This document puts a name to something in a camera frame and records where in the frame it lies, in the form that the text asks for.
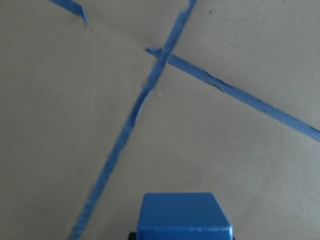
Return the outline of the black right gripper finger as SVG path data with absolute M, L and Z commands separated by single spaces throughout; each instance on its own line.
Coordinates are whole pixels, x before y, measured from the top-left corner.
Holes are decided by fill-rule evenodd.
M 127 240 L 137 240 L 137 233 L 136 232 L 130 232 L 128 234 Z

